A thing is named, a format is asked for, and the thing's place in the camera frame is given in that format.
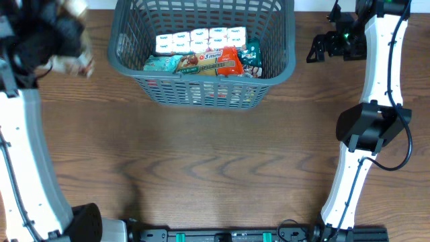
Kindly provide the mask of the white brown snack bag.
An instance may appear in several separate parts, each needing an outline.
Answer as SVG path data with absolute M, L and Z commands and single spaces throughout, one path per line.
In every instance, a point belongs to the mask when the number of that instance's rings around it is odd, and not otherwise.
M 243 65 L 243 71 L 244 71 L 244 73 L 241 75 L 241 77 L 259 79 L 262 76 L 263 69 L 261 67 L 254 67 L 251 65 Z
M 72 76 L 90 77 L 94 70 L 95 61 L 89 32 L 85 28 L 88 10 L 86 0 L 51 1 L 45 6 L 59 6 L 64 8 L 66 12 L 77 18 L 84 25 L 84 30 L 81 35 L 82 47 L 81 55 L 79 57 L 59 56 L 53 54 L 48 61 L 40 65 L 38 68 Z

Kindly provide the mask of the grey plastic basket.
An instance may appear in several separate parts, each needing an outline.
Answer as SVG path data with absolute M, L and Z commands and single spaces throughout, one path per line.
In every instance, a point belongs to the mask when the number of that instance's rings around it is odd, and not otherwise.
M 145 71 L 156 37 L 195 28 L 245 27 L 260 41 L 262 76 L 223 77 Z M 294 2 L 119 0 L 114 11 L 108 59 L 133 77 L 155 102 L 165 105 L 248 109 L 286 81 L 296 66 Z

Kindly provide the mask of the green Nescafe coffee bag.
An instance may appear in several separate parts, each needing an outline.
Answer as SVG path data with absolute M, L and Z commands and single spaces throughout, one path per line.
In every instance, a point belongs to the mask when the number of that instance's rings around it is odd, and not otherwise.
M 262 67 L 260 41 L 257 38 L 248 40 L 246 49 L 238 51 L 238 58 L 243 65 Z

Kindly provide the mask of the light blue snack bar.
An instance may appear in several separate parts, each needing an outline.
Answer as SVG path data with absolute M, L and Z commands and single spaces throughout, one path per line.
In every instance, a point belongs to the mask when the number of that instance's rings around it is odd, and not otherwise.
M 149 56 L 143 66 L 143 71 L 160 71 L 173 73 L 182 55 L 173 56 Z

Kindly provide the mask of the San Remo spaghetti packet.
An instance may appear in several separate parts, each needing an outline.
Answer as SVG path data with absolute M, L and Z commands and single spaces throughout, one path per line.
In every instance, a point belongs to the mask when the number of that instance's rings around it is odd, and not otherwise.
M 239 76 L 244 73 L 235 47 L 225 47 L 182 56 L 176 73 L 206 76 Z

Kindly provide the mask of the Kleenex tissue multipack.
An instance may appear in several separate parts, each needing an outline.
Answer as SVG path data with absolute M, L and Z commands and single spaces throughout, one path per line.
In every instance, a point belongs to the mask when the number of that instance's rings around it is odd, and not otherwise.
M 199 53 L 224 47 L 246 49 L 247 28 L 198 28 L 158 35 L 155 40 L 155 52 L 159 55 Z

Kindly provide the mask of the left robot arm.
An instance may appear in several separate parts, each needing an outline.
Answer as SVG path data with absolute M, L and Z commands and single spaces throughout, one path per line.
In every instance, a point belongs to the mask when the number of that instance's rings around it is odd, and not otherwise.
M 95 204 L 72 207 L 44 137 L 38 81 L 89 77 L 85 1 L 1 2 L 1 197 L 8 241 L 100 241 Z

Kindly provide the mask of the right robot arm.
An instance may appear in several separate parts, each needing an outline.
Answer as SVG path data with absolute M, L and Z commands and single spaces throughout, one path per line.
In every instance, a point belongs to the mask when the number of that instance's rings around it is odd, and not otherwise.
M 396 171 L 409 161 L 413 138 L 412 112 L 403 106 L 400 90 L 402 42 L 411 15 L 411 0 L 363 0 L 355 4 L 356 17 L 334 4 L 327 19 L 334 31 L 314 37 L 306 58 L 323 62 L 326 55 L 344 61 L 366 61 L 365 83 L 359 103 L 342 112 L 337 121 L 339 162 L 329 197 L 309 241 L 387 241 L 383 228 L 356 229 L 355 211 L 370 167 Z M 395 167 L 377 162 L 378 153 L 405 132 L 407 151 Z

